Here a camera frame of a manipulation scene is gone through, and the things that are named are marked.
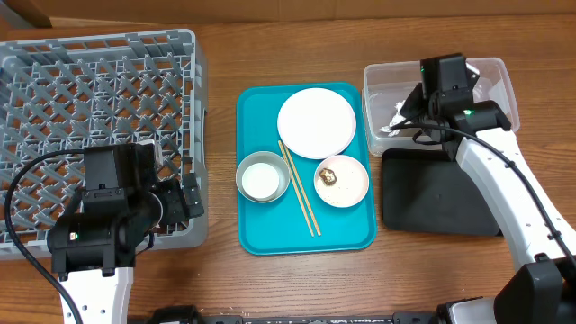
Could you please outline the white tissue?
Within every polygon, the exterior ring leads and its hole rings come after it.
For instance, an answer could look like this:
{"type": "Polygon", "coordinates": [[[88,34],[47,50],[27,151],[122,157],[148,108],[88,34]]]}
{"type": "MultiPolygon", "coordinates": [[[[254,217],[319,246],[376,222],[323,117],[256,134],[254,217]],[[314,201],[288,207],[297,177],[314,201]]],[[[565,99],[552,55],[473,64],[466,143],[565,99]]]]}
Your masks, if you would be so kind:
{"type": "Polygon", "coordinates": [[[392,127],[405,120],[405,118],[401,115],[401,109],[403,108],[403,105],[404,101],[397,102],[395,104],[396,113],[392,117],[391,121],[387,126],[381,127],[381,131],[388,137],[395,137],[400,133],[400,130],[393,130],[392,127]]]}

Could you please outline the pink bowl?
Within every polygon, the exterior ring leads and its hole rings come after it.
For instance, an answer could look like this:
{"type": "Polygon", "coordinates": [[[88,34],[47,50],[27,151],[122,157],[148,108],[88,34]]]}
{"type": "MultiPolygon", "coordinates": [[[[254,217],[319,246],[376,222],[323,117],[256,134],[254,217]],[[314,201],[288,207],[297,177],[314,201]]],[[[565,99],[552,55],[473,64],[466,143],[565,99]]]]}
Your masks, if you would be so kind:
{"type": "Polygon", "coordinates": [[[314,176],[314,187],[322,201],[337,208],[348,208],[360,203],[368,193],[370,186],[366,168],[355,158],[336,155],[322,161],[314,176]],[[326,186],[320,179],[322,168],[332,169],[337,182],[326,186]]]}

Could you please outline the brown food scrap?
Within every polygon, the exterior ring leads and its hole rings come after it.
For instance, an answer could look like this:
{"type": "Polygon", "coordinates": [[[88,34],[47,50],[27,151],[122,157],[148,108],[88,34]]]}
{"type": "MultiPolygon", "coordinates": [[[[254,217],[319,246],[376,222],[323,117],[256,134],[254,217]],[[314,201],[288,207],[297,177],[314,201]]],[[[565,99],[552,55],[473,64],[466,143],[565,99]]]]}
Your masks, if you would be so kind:
{"type": "Polygon", "coordinates": [[[322,180],[322,182],[324,183],[324,185],[326,185],[326,186],[332,186],[338,180],[335,172],[329,168],[322,168],[319,171],[319,177],[322,180]]]}

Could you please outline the white paper cup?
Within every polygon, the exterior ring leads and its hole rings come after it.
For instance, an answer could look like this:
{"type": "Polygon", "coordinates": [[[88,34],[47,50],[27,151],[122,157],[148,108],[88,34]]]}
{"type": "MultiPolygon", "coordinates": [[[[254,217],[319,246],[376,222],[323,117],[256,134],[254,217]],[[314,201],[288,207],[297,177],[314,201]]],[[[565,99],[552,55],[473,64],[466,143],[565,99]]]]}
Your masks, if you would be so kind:
{"type": "Polygon", "coordinates": [[[280,176],[273,166],[255,163],[244,171],[240,184],[245,195],[252,200],[267,201],[275,195],[280,185],[280,176]]]}

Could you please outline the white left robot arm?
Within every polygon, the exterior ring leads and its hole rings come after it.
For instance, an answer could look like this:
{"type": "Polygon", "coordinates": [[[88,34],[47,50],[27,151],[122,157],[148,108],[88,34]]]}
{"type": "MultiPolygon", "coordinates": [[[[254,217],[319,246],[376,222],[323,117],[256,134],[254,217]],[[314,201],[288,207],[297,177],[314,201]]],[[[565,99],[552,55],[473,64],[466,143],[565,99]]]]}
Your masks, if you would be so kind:
{"type": "Polygon", "coordinates": [[[159,181],[90,175],[81,212],[65,211],[49,231],[52,270],[85,323],[127,320],[137,248],[152,242],[158,225],[203,214],[195,174],[159,181]]]}

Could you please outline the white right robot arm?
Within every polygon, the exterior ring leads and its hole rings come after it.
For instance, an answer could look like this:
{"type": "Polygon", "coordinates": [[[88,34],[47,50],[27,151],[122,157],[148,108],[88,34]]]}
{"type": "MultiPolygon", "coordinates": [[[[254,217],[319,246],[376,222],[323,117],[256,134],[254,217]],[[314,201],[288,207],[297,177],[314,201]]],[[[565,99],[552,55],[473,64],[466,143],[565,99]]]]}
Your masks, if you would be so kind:
{"type": "Polygon", "coordinates": [[[573,323],[575,230],[524,160],[506,114],[468,88],[416,85],[400,129],[421,129],[472,179],[508,242],[515,275],[493,298],[441,306],[445,323],[573,323]]]}

